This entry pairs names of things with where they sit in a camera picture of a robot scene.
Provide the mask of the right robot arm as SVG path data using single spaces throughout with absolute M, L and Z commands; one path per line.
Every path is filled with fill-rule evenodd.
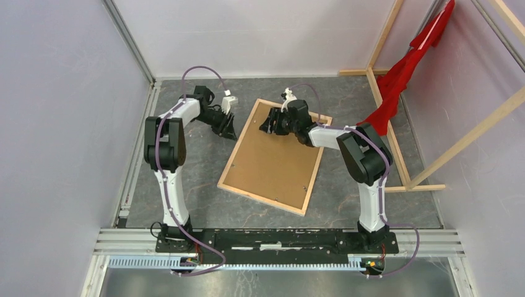
M 294 134 L 303 145 L 339 151 L 350 177 L 358 184 L 358 246 L 365 252 L 374 252 L 382 245 L 389 234 L 384 186 L 392 160 L 371 124 L 334 127 L 316 123 L 306 101 L 295 100 L 283 108 L 271 108 L 259 130 L 278 136 Z

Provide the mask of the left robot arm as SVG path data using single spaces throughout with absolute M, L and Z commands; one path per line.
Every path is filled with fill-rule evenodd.
M 191 220 L 183 197 L 181 172 L 186 161 L 185 127 L 199 121 L 225 139 L 236 140 L 232 106 L 237 98 L 231 91 L 219 105 L 213 103 L 214 93 L 203 85 L 192 94 L 182 95 L 176 104 L 159 116 L 149 116 L 144 126 L 144 161 L 149 164 L 160 186 L 163 203 L 163 221 L 159 239 L 170 239 L 180 252 L 194 246 Z

